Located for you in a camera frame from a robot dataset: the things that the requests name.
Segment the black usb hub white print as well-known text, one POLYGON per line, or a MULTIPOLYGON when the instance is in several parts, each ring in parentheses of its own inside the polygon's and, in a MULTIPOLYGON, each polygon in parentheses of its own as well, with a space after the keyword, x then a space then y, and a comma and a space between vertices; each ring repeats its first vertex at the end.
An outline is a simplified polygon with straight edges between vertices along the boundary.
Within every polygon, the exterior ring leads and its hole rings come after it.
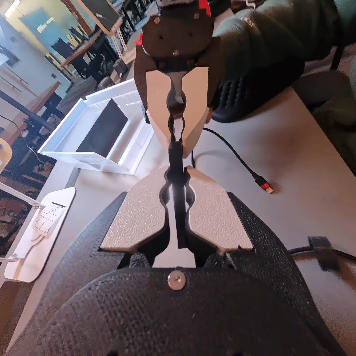
POLYGON ((174 215, 176 222, 178 249, 186 248, 185 240, 185 180, 180 141, 171 142, 168 148, 169 171, 168 181, 173 192, 174 215))

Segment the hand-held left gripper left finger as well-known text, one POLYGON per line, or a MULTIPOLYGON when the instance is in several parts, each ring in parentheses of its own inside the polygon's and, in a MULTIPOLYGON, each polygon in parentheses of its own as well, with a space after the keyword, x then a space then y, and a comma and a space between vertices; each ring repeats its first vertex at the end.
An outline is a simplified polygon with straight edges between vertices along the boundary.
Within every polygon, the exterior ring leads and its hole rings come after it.
POLYGON ((138 252, 163 233, 168 223, 169 166, 137 182, 126 194, 100 248, 106 252, 138 252))

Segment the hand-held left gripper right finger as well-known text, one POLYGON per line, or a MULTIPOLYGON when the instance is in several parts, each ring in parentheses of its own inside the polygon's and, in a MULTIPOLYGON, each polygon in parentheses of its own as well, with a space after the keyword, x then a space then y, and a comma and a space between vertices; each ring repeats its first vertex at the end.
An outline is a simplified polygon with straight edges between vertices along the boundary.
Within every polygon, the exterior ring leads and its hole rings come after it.
POLYGON ((187 166, 187 246, 195 254, 252 251, 253 244, 227 191, 198 169, 187 166))

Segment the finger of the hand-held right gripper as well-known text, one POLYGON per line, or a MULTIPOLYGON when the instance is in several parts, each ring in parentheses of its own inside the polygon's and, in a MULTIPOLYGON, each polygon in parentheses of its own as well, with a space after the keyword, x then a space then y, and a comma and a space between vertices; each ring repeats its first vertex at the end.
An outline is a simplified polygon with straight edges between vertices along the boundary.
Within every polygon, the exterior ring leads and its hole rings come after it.
POLYGON ((208 67, 197 67, 182 78, 185 108, 179 115, 184 123, 181 133, 184 159, 196 146, 209 113, 207 105, 208 73, 208 67))
POLYGON ((147 116, 158 142, 169 148, 172 142, 174 118, 168 108, 171 78, 160 71, 146 72, 147 116))

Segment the clear plastic bin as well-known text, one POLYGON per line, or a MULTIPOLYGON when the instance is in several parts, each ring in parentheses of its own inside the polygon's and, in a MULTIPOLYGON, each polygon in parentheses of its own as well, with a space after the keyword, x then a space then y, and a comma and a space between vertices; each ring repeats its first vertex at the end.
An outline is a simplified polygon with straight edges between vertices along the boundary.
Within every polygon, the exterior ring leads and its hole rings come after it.
POLYGON ((73 164, 76 168, 134 175, 154 136, 152 126, 145 121, 141 105, 134 79, 88 95, 86 100, 78 100, 38 153, 73 164), (108 156, 76 152, 110 99, 126 115, 128 124, 108 156))

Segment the person's right forearm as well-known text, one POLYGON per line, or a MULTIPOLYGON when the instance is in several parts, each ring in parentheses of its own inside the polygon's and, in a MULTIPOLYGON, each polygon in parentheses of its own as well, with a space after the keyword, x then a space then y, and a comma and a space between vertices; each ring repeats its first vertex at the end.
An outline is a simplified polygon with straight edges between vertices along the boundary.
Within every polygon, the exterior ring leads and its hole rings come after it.
POLYGON ((265 1, 223 20, 214 33, 220 38, 223 56, 220 82, 234 81, 289 58, 302 62, 325 58, 340 39, 341 24, 352 2, 265 1))

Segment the black quilted cushion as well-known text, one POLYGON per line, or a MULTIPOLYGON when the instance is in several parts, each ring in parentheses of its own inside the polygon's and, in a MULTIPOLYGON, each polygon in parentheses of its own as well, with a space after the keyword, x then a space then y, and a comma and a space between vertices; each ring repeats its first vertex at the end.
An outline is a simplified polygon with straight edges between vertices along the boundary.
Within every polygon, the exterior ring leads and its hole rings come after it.
POLYGON ((211 119, 220 123, 244 119, 291 86, 304 68, 303 60, 290 57, 225 82, 216 92, 211 119))

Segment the white button pad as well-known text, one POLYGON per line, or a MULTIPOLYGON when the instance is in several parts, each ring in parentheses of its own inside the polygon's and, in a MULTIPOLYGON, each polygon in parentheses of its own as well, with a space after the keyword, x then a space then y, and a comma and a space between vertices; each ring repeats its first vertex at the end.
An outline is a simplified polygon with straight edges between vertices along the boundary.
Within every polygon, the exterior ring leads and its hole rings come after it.
POLYGON ((31 242, 39 241, 46 238, 55 225, 59 222, 60 217, 65 212, 66 206, 51 202, 42 208, 35 217, 32 224, 32 237, 31 242))

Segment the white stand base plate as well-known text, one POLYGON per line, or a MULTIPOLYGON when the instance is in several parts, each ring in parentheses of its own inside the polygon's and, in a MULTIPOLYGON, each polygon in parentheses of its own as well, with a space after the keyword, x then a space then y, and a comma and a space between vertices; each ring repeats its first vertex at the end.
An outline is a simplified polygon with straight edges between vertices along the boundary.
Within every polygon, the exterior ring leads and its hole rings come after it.
POLYGON ((76 192, 74 187, 69 187, 48 193, 40 202, 36 202, 38 208, 21 236, 14 252, 9 257, 1 257, 1 263, 5 264, 4 277, 6 279, 30 283, 39 277, 52 252, 76 192), (66 206, 65 212, 46 238, 31 242, 33 221, 38 212, 51 202, 66 206))

